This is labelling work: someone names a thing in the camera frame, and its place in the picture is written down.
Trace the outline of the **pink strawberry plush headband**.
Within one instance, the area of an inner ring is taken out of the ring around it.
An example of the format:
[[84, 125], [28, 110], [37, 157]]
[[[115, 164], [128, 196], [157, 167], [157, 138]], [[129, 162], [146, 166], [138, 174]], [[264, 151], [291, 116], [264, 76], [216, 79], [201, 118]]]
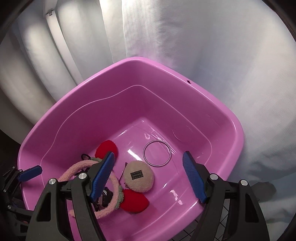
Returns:
[[[86, 171], [87, 168], [90, 168], [92, 165], [100, 163], [108, 151], [111, 151], [115, 156], [118, 156], [118, 148], [111, 140], [102, 142], [96, 149], [94, 157], [88, 157], [87, 159], [83, 158], [81, 161], [73, 164], [62, 174], [58, 181], [69, 181], [73, 179], [74, 176]], [[111, 172], [105, 187], [108, 187], [109, 190], [113, 192], [113, 198], [107, 208], [100, 211], [94, 211], [95, 216], [98, 219], [104, 218], [120, 208], [128, 213], [138, 214], [143, 212], [149, 206], [149, 200], [143, 193], [123, 188], [113, 172]]]

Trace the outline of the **beige fluffy pom keychain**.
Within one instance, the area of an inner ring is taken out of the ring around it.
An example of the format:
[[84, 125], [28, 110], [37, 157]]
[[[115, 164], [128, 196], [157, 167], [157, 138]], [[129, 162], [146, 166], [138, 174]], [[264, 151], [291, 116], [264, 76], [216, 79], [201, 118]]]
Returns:
[[151, 167], [143, 161], [126, 163], [122, 177], [125, 188], [135, 192], [148, 192], [154, 185], [154, 173]]

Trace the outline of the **pink plastic tub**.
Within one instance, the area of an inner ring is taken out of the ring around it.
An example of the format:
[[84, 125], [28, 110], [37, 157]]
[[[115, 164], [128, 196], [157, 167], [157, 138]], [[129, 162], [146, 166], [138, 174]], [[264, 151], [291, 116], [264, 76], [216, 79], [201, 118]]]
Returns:
[[40, 176], [22, 184], [27, 209], [34, 209], [47, 181], [59, 178], [82, 154], [93, 155], [105, 140], [118, 148], [114, 174], [125, 163], [143, 161], [152, 140], [170, 145], [164, 167], [152, 167], [149, 207], [130, 214], [118, 209], [100, 219], [107, 240], [170, 240], [199, 216], [182, 155], [227, 179], [244, 143], [235, 114], [205, 89], [146, 58], [128, 58], [84, 81], [52, 106], [24, 139], [18, 167], [39, 165]]

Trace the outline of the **large silver bangle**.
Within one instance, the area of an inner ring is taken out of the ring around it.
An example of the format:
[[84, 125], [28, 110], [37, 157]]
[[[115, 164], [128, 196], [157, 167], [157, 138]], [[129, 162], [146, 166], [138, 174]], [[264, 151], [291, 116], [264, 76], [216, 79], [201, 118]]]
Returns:
[[152, 140], [145, 145], [142, 154], [148, 165], [160, 168], [166, 166], [170, 162], [172, 150], [167, 142], [162, 140]]

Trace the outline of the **black digital sports watch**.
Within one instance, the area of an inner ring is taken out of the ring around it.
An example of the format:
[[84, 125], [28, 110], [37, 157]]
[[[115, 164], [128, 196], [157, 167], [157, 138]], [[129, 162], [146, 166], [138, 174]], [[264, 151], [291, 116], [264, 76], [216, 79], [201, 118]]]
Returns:
[[112, 198], [113, 198], [113, 192], [109, 190], [108, 187], [105, 187], [98, 201], [93, 204], [95, 211], [100, 211], [104, 208], [107, 208]]

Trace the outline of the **white curtain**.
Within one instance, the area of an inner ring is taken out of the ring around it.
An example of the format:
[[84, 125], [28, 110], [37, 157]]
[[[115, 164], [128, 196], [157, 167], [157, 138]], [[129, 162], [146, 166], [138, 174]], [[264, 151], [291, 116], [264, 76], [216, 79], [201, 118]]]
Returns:
[[1, 34], [1, 130], [21, 142], [82, 80], [126, 57], [164, 64], [239, 118], [230, 176], [269, 224], [295, 214], [295, 1], [32, 1]]

